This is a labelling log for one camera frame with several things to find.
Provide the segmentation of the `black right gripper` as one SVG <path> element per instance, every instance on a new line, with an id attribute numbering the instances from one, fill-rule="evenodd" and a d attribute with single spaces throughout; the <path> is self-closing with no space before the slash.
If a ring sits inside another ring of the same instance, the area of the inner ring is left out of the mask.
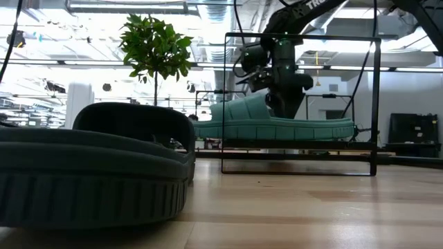
<path id="1" fill-rule="evenodd" d="M 305 97 L 304 90 L 314 86 L 310 75 L 297 73 L 295 63 L 295 46 L 292 40 L 281 39 L 273 41 L 268 52 L 269 63 L 264 67 L 257 67 L 248 78 L 248 85 L 252 92 L 268 88 L 276 96 L 267 93 L 266 105 L 275 109 L 279 118 L 294 119 Z"/>

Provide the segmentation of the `green rubber slide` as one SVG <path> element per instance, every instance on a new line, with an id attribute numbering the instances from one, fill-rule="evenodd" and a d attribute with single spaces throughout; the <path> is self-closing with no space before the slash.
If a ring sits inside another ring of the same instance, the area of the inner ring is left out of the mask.
<path id="1" fill-rule="evenodd" d="M 193 122 L 198 137 L 302 141 L 341 139 L 354 134 L 350 118 L 295 120 L 272 116 L 261 94 L 220 102 L 210 110 L 210 120 Z"/>

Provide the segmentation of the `black rubber slide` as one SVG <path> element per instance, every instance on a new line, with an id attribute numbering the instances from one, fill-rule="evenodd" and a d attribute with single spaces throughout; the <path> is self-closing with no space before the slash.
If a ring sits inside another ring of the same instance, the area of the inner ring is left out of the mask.
<path id="1" fill-rule="evenodd" d="M 101 102 L 71 129 L 0 126 L 0 227 L 91 229 L 176 217 L 195 131 L 165 107 Z"/>

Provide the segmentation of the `black storage cabinet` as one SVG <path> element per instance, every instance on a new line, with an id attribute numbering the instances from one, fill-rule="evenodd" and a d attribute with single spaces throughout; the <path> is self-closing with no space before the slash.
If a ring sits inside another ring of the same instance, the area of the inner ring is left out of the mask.
<path id="1" fill-rule="evenodd" d="M 390 114 L 387 151 L 397 156 L 439 158 L 441 147 L 437 115 Z"/>

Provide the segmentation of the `green potted plant black pot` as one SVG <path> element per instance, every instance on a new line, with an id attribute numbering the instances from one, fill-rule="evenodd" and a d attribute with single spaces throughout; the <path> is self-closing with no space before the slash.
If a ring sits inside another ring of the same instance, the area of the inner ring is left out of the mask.
<path id="1" fill-rule="evenodd" d="M 188 50 L 192 38 L 174 30 L 167 24 L 150 15 L 142 17 L 130 14 L 122 26 L 124 32 L 119 47 L 125 53 L 123 64 L 132 68 L 130 77 L 147 83 L 154 80 L 154 105 L 158 104 L 159 78 L 164 80 L 186 77 L 192 67 Z"/>

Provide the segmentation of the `white pillar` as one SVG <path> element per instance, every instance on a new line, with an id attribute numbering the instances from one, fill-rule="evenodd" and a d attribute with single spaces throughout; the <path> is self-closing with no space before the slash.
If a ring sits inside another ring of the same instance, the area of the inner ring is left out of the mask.
<path id="1" fill-rule="evenodd" d="M 83 108 L 93 104 L 95 100 L 93 87 L 90 83 L 72 82 L 67 91 L 65 125 L 66 129 L 72 129 L 73 123 Z"/>

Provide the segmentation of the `black metal background frame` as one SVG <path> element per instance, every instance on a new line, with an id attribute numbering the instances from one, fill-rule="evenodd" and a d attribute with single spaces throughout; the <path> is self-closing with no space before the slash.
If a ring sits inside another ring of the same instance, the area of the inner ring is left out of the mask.
<path id="1" fill-rule="evenodd" d="M 354 100 L 351 95 L 307 94 L 303 103 L 306 120 L 351 118 L 355 121 Z"/>
<path id="2" fill-rule="evenodd" d="M 199 98 L 200 93 L 204 93 L 205 96 L 203 96 L 202 98 Z M 212 93 L 213 95 L 222 95 L 223 96 L 222 102 L 225 102 L 226 94 L 241 93 L 243 96 L 246 96 L 246 91 L 227 91 L 227 90 L 223 90 L 223 89 L 217 89 L 217 90 L 213 90 L 213 91 L 207 91 L 207 90 L 195 91 L 195 115 L 197 115 L 198 106 L 201 105 L 201 102 L 205 100 L 205 97 L 209 93 Z"/>

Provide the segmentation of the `wooden shelf with black frame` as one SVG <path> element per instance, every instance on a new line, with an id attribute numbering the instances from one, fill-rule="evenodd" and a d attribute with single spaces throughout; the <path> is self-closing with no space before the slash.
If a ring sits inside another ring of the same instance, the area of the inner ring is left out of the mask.
<path id="1" fill-rule="evenodd" d="M 367 162 L 369 172 L 307 172 L 312 176 L 376 176 L 378 161 L 378 122 L 379 122 L 379 87 L 381 72 L 381 40 L 377 37 L 349 37 L 349 36 L 328 36 L 328 35 L 295 35 L 295 34 L 277 34 L 277 33 L 226 33 L 225 39 L 229 37 L 252 37 L 252 38 L 274 38 L 274 39 L 311 39 L 311 40 L 331 40 L 331 41 L 351 41 L 368 42 L 374 46 L 374 63 L 372 67 L 372 108 L 371 108 L 371 137 L 368 142 L 339 142 L 339 141 L 282 141 L 276 140 L 240 140 L 240 139 L 222 139 L 219 159 L 224 160 L 251 160 L 251 161 L 277 161 L 277 160 L 309 160 L 309 161 L 356 161 Z M 367 151 L 368 155 L 309 155 L 309 154 L 264 154 L 264 153 L 226 153 L 225 148 L 243 148 L 243 149 L 307 149 L 315 151 L 343 151 L 355 149 L 357 151 Z"/>

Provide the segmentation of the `silver ventilation duct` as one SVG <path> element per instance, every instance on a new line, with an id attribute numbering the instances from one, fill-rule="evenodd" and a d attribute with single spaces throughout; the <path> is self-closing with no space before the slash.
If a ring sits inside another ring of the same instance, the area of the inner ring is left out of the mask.
<path id="1" fill-rule="evenodd" d="M 235 17 L 233 0 L 202 0 L 197 6 L 203 22 L 201 35 L 204 40 L 206 57 L 209 62 L 222 63 L 232 59 L 235 48 L 232 38 L 225 40 L 225 34 L 233 32 Z"/>

